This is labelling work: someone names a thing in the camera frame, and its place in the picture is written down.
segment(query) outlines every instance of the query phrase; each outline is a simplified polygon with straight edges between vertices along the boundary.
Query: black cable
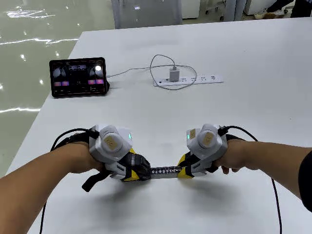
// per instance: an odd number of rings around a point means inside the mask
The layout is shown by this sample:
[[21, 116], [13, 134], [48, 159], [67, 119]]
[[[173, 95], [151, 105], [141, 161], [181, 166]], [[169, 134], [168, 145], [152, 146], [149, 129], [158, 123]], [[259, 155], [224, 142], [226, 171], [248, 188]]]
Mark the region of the black cable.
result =
[[[55, 148], [57, 142], [59, 141], [59, 139], [60, 139], [61, 137], [63, 137], [64, 135], [66, 135], [66, 134], [68, 134], [68, 133], [72, 133], [72, 132], [76, 132], [76, 131], [90, 132], [89, 129], [85, 129], [85, 128], [74, 128], [74, 129], [68, 130], [68, 131], [62, 133], [61, 135], [59, 135], [59, 136], [55, 139], [55, 141], [54, 141], [54, 143], [53, 143], [53, 145], [52, 145], [50, 151], [53, 151], [53, 150], [54, 150], [54, 148]], [[47, 203], [45, 202], [45, 204], [44, 204], [44, 206], [43, 206], [43, 208], [42, 208], [41, 223], [40, 223], [40, 231], [39, 231], [39, 234], [42, 234], [43, 221], [44, 221], [44, 213], [45, 213], [45, 207], [46, 207], [46, 205], [47, 205]]]
[[[258, 141], [252, 134], [250, 134], [247, 130], [241, 128], [241, 127], [237, 127], [237, 126], [226, 126], [226, 127], [221, 127], [218, 130], [218, 133], [222, 136], [224, 134], [226, 134], [228, 132], [228, 130], [230, 128], [235, 128], [235, 129], [239, 129], [241, 131], [243, 131], [244, 133], [246, 133], [248, 136], [250, 136], [254, 141]], [[282, 218], [281, 218], [281, 212], [279, 209], [279, 201], [278, 201], [278, 194], [277, 194], [277, 189], [276, 189], [276, 185], [275, 185], [275, 181], [271, 178], [272, 181], [272, 185], [273, 185], [273, 189], [274, 189], [274, 193], [275, 193], [275, 200], [276, 200], [276, 207], [277, 207], [277, 215], [278, 215], [278, 222], [279, 222], [279, 233], [282, 234]]]

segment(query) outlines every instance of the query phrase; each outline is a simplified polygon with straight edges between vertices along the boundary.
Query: black wire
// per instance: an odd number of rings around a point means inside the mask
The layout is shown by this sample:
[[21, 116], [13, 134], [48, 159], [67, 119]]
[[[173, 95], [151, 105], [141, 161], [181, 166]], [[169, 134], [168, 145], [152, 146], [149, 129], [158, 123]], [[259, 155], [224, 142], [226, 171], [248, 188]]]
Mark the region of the black wire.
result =
[[[89, 129], [85, 129], [85, 128], [74, 128], [74, 129], [71, 129], [71, 130], [68, 130], [68, 131], [62, 133], [61, 135], [59, 135], [59, 136], [55, 139], [55, 141], [54, 141], [54, 143], [53, 143], [53, 145], [52, 145], [50, 151], [53, 151], [53, 150], [54, 150], [54, 148], [55, 148], [57, 142], [59, 141], [59, 139], [60, 139], [61, 137], [63, 137], [64, 135], [66, 135], [66, 134], [68, 134], [68, 133], [72, 133], [72, 132], [76, 132], [76, 131], [88, 132]], [[41, 223], [40, 223], [40, 231], [39, 231], [39, 234], [42, 234], [43, 221], [44, 221], [44, 213], [45, 213], [45, 208], [46, 208], [46, 206], [47, 206], [47, 203], [45, 202], [45, 204], [44, 204], [44, 206], [43, 206], [43, 208], [42, 208]]]
[[[235, 129], [239, 129], [241, 131], [243, 131], [244, 133], [246, 133], [248, 136], [250, 136], [252, 139], [254, 139], [254, 141], [258, 141], [252, 134], [250, 134], [247, 130], [241, 128], [241, 127], [237, 127], [237, 126], [227, 126], [225, 127], [226, 130], [230, 129], [230, 128], [235, 128]], [[273, 189], [274, 189], [274, 193], [275, 193], [275, 200], [276, 200], [276, 207], [277, 207], [277, 215], [278, 215], [278, 222], [279, 222], [279, 233], [282, 234], [282, 218], [281, 218], [281, 212], [279, 209], [279, 201], [278, 201], [278, 194], [277, 194], [277, 189], [276, 189], [276, 185], [275, 185], [275, 181], [271, 178], [272, 181], [272, 185], [273, 185]]]

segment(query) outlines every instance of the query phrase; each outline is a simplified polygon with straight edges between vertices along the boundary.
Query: hand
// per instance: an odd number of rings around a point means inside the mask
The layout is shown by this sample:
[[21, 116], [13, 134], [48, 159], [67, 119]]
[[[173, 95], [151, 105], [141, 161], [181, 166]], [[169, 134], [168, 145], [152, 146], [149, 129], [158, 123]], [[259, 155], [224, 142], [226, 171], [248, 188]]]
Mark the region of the hand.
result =
[[228, 150], [218, 160], [214, 162], [214, 166], [221, 166], [224, 174], [228, 174], [230, 169], [233, 172], [238, 172], [239, 169], [243, 167], [247, 167], [251, 170], [257, 170], [258, 168], [254, 168], [249, 164], [250, 156], [247, 153], [247, 148], [250, 142], [233, 139], [228, 141]]
[[85, 142], [70, 143], [56, 149], [56, 151], [58, 150], [62, 150], [62, 154], [68, 159], [66, 163], [68, 163], [71, 173], [83, 173], [91, 169], [100, 171], [103, 167], [101, 162], [96, 161], [90, 155], [89, 144]]

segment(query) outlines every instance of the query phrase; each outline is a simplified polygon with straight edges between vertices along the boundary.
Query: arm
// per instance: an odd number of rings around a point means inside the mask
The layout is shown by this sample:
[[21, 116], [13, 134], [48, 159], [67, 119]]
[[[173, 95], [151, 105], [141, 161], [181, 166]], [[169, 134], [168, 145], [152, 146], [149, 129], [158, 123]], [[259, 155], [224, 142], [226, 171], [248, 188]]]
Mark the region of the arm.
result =
[[225, 174], [229, 173], [229, 168], [233, 172], [242, 167], [260, 169], [300, 198], [299, 168], [311, 150], [312, 148], [275, 143], [229, 140], [227, 152], [214, 164], [222, 166]]
[[85, 143], [72, 143], [37, 157], [0, 179], [0, 234], [23, 234], [34, 222], [56, 185], [68, 173], [101, 164]]

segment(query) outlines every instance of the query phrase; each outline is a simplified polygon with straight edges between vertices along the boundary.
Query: cable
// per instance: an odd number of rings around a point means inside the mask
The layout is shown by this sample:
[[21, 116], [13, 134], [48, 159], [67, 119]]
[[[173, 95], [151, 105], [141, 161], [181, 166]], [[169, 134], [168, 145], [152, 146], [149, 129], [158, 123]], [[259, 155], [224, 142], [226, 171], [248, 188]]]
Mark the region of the cable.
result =
[[[76, 132], [76, 131], [90, 132], [89, 129], [85, 129], [85, 128], [74, 128], [74, 129], [68, 130], [68, 131], [62, 133], [61, 135], [59, 135], [59, 136], [55, 139], [55, 141], [54, 141], [54, 143], [53, 143], [53, 145], [52, 145], [50, 151], [53, 151], [53, 150], [54, 150], [54, 148], [55, 148], [57, 142], [59, 141], [59, 139], [60, 139], [62, 136], [66, 135], [66, 134], [68, 134], [68, 133]], [[40, 231], [39, 231], [39, 234], [42, 234], [43, 221], [44, 221], [44, 213], [45, 213], [46, 205], [47, 205], [47, 202], [45, 202], [45, 204], [44, 204], [44, 206], [43, 206], [43, 208], [42, 208], [41, 223], [40, 223]]]
[[[152, 66], [152, 65], [153, 65], [154, 59], [155, 59], [156, 57], [158, 57], [158, 56], [161, 56], [161, 57], [165, 57], [165, 58], [170, 59], [170, 60], [173, 62], [173, 64]], [[185, 85], [185, 86], [180, 87], [180, 88], [177, 88], [177, 89], [170, 89], [170, 88], [166, 88], [166, 87], [160, 86], [160, 85], [156, 82], [156, 80], [155, 80], [155, 78], [154, 78], [154, 76], [153, 76], [152, 68], [157, 68], [157, 67], [168, 67], [168, 66], [185, 67], [185, 68], [190, 68], [190, 69], [192, 69], [192, 70], [194, 71], [194, 73], [195, 73], [195, 79], [194, 79], [194, 81], [193, 81], [192, 83], [188, 84], [188, 85]], [[193, 67], [187, 66], [187, 65], [177, 65], [177, 64], [175, 63], [175, 61], [174, 61], [172, 58], [170, 58], [170, 57], [168, 57], [168, 56], [166, 56], [166, 55], [161, 55], [161, 54], [155, 55], [155, 56], [152, 58], [152, 61], [151, 61], [151, 64], [150, 64], [149, 67], [130, 68], [130, 69], [128, 69], [128, 70], [126, 70], [126, 71], [123, 71], [123, 72], [121, 72], [121, 73], [114, 74], [114, 75], [111, 75], [111, 76], [107, 76], [107, 78], [119, 76], [119, 75], [125, 74], [125, 73], [127, 73], [127, 72], [129, 72], [129, 71], [132, 71], [132, 70], [144, 70], [144, 69], [149, 69], [149, 70], [150, 70], [151, 77], [153, 78], [153, 81], [155, 82], [156, 86], [159, 87], [159, 88], [162, 88], [162, 89], [167, 89], [167, 90], [180, 90], [180, 89], [184, 89], [184, 88], [186, 88], [186, 87], [189, 87], [189, 86], [193, 85], [193, 84], [196, 82], [196, 80], [197, 80], [197, 72], [196, 72], [196, 70], [195, 70]]]
[[[218, 134], [220, 136], [226, 134], [228, 132], [229, 129], [234, 128], [234, 129], [239, 129], [241, 131], [243, 131], [244, 133], [246, 133], [248, 136], [250, 136], [254, 141], [258, 141], [251, 133], [249, 133], [247, 130], [241, 128], [241, 127], [237, 127], [237, 126], [227, 126], [227, 127], [221, 127], [218, 130]], [[277, 215], [278, 215], [278, 222], [279, 222], [279, 233], [282, 234], [282, 218], [281, 218], [281, 212], [280, 212], [280, 208], [279, 208], [279, 201], [278, 201], [278, 194], [277, 194], [277, 189], [276, 189], [276, 185], [275, 185], [275, 181], [271, 178], [272, 181], [272, 185], [273, 185], [273, 189], [274, 189], [274, 194], [275, 194], [275, 200], [276, 200], [276, 207], [277, 207]]]
[[165, 55], [155, 55], [155, 56], [152, 58], [152, 61], [151, 61], [151, 64], [150, 64], [150, 73], [151, 73], [151, 76], [152, 76], [152, 78], [153, 78], [153, 81], [155, 82], [155, 84], [156, 84], [157, 87], [162, 88], [162, 89], [166, 89], [166, 90], [180, 90], [180, 89], [184, 89], [184, 88], [187, 88], [187, 87], [193, 85], [193, 84], [195, 83], [195, 81], [197, 80], [197, 72], [196, 72], [196, 70], [195, 70], [193, 67], [191, 67], [191, 66], [186, 66], [186, 65], [176, 65], [176, 64], [174, 63], [174, 66], [176, 66], [176, 67], [187, 67], [187, 68], [191, 68], [191, 69], [195, 72], [195, 79], [194, 79], [194, 81], [193, 81], [192, 83], [188, 84], [188, 85], [185, 85], [185, 86], [180, 87], [180, 88], [177, 88], [177, 89], [170, 89], [170, 88], [166, 88], [166, 87], [160, 86], [159, 84], [157, 84], [157, 82], [156, 82], [156, 80], [155, 80], [155, 78], [154, 78], [154, 76], [153, 76], [153, 73], [152, 73], [153, 61], [154, 61], [154, 59], [155, 59], [157, 56], [164, 56], [164, 57], [167, 57], [167, 56], [165, 56]]

